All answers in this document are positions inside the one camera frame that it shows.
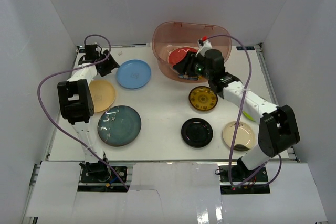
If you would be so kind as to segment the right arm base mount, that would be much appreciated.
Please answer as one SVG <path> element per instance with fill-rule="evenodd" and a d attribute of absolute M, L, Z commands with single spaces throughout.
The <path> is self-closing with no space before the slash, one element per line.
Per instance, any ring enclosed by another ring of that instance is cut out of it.
<path fill-rule="evenodd" d="M 247 171 L 247 172 L 242 172 L 239 168 L 235 168 L 236 165 L 232 166 L 232 182 L 235 184 L 241 183 L 243 180 L 248 178 L 253 171 Z M 219 175 L 220 181 L 223 183 L 229 183 L 229 166 L 228 165 L 223 165 L 219 166 L 218 169 L 215 170 L 215 174 Z M 257 174 L 254 175 L 254 177 L 250 178 L 249 181 L 246 182 L 247 185 L 251 185 L 252 183 L 255 182 L 268 182 L 268 174 L 266 172 L 265 168 L 262 168 Z"/>

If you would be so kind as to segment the red floral ceramic plate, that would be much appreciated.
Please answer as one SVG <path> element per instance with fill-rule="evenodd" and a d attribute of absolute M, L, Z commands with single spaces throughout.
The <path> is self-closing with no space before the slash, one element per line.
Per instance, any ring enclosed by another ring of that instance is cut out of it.
<path fill-rule="evenodd" d="M 174 49 L 167 58 L 168 63 L 171 65 L 179 63 L 182 59 L 184 59 L 184 57 L 189 51 L 197 52 L 198 50 L 192 47 L 180 47 Z"/>

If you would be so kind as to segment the yellow-orange plastic plate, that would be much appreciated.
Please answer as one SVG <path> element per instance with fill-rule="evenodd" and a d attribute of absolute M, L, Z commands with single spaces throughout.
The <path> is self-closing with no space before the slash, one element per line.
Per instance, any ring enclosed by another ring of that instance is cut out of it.
<path fill-rule="evenodd" d="M 106 80 L 93 80 L 89 84 L 89 89 L 95 113 L 107 110 L 114 103 L 117 96 L 115 87 Z"/>

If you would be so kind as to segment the light blue plastic plate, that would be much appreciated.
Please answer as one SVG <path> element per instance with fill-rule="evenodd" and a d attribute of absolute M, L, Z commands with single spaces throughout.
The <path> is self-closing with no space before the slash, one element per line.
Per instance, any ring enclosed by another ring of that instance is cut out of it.
<path fill-rule="evenodd" d="M 151 75 L 151 68 L 145 61 L 133 59 L 120 65 L 116 79 L 126 89 L 138 89 L 150 81 Z"/>

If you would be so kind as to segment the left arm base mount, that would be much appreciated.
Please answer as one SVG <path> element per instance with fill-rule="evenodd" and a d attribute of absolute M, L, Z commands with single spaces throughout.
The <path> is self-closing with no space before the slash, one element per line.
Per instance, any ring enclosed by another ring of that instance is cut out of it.
<path fill-rule="evenodd" d="M 113 166 L 112 168 L 115 170 L 116 174 L 112 171 L 111 168 L 101 163 L 100 161 L 96 163 L 79 163 L 81 167 L 80 173 L 80 183 L 85 185 L 93 185 L 93 184 L 102 184 L 109 183 L 115 184 L 123 181 L 126 183 L 127 181 L 127 170 L 126 166 Z"/>

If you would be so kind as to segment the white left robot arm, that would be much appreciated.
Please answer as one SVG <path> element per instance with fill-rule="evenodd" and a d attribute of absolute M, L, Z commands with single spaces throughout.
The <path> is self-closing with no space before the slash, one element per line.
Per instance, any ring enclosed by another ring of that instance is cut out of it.
<path fill-rule="evenodd" d="M 84 55 L 78 61 L 79 70 L 67 81 L 57 85 L 60 111 L 62 117 L 72 125 L 77 138 L 83 142 L 85 161 L 80 163 L 85 174 L 106 182 L 111 177 L 111 168 L 106 165 L 104 151 L 96 151 L 96 137 L 91 129 L 90 119 L 94 115 L 94 103 L 89 84 L 100 75 L 110 74 L 120 65 L 110 55 L 109 50 L 102 50 L 97 44 L 84 45 Z"/>

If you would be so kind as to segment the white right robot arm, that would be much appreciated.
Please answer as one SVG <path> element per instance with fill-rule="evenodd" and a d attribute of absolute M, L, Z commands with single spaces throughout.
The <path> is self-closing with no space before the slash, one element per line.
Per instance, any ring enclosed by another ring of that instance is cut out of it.
<path fill-rule="evenodd" d="M 247 85 L 226 71 L 222 54 L 209 49 L 203 55 L 187 52 L 173 69 L 179 74 L 191 77 L 201 76 L 208 81 L 210 89 L 218 96 L 247 112 L 259 125 L 258 143 L 229 165 L 227 177 L 231 182 L 237 178 L 241 183 L 255 177 L 266 163 L 276 155 L 291 148 L 300 141 L 300 135 L 293 109 L 278 106 L 249 91 Z"/>

